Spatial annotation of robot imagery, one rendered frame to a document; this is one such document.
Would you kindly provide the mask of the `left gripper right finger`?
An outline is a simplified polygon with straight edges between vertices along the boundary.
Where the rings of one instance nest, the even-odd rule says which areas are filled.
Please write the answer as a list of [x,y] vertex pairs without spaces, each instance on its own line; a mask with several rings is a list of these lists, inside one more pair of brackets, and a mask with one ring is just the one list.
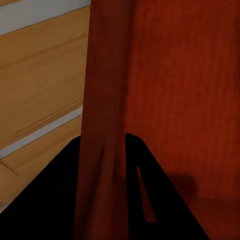
[[[125,135],[129,240],[210,240],[145,142]],[[139,168],[156,223],[145,220]]]

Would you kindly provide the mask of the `storage box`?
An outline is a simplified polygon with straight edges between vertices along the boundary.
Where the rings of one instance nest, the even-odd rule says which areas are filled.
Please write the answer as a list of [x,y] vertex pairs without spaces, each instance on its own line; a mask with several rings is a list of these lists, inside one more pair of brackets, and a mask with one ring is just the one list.
[[127,133],[209,240],[240,240],[240,0],[91,0],[73,240],[129,240]]

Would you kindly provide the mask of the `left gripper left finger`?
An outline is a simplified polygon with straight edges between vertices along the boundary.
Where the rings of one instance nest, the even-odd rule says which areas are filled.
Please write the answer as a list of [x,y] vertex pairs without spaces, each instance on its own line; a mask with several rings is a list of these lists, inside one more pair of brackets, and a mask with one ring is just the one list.
[[81,136],[0,214],[0,240],[73,240]]

